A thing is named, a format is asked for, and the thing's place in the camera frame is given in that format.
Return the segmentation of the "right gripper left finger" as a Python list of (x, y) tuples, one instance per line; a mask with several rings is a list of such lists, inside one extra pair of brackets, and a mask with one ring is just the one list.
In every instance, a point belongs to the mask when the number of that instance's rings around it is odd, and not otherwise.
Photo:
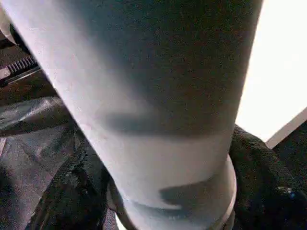
[(73, 154), (60, 166), (31, 216), (33, 230), (101, 230), (107, 210), (134, 229), (115, 182), (82, 131)]

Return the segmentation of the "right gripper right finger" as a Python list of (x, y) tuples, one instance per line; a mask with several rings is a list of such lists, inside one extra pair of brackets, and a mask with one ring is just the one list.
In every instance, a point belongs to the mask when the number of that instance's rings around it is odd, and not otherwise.
[(235, 126), (229, 155), (237, 181), (236, 230), (307, 228), (307, 195), (272, 149)]

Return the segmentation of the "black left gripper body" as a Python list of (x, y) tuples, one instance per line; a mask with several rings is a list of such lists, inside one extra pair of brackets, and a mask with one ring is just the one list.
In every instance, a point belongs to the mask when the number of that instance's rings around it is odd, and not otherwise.
[(35, 58), (31, 55), (29, 49), (23, 42), (22, 38), (15, 30), (14, 26), (9, 24), (9, 32), (14, 40), (12, 42), (8, 37), (0, 41), (0, 49), (6, 49), (17, 46), (23, 52), (27, 54), (24, 58), (18, 59), (0, 68), (0, 87), (4, 88), (13, 82), (26, 78), (39, 70), (41, 70), (39, 64)]

